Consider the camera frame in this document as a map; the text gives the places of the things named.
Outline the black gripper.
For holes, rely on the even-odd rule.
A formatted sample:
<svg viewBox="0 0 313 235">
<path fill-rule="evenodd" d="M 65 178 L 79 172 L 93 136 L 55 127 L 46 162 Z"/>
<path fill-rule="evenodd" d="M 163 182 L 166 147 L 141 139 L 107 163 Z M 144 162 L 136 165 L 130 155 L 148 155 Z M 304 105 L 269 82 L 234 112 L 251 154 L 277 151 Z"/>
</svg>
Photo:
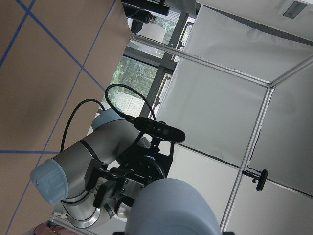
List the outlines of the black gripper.
<svg viewBox="0 0 313 235">
<path fill-rule="evenodd" d="M 115 207 L 122 203 L 131 207 L 140 192 L 150 183 L 168 176 L 175 144 L 170 142 L 170 153 L 160 153 L 164 141 L 152 137 L 151 141 L 141 134 L 134 143 L 118 156 L 119 167 L 108 170 L 108 164 L 92 159 L 85 173 L 85 189 L 93 193 L 93 206 L 104 207 L 112 202 Z"/>
</svg>

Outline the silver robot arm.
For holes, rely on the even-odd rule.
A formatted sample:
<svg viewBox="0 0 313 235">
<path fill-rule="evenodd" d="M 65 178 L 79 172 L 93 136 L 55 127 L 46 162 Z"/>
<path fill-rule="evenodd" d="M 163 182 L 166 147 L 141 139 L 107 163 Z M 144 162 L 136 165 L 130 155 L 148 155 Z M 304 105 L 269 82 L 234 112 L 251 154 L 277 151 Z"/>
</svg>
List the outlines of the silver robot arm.
<svg viewBox="0 0 313 235">
<path fill-rule="evenodd" d="M 185 133 L 164 122 L 107 109 L 93 132 L 35 168 L 30 179 L 51 205 L 61 203 L 76 228 L 97 227 L 130 209 L 141 191 L 168 176 L 173 152 Z"/>
</svg>

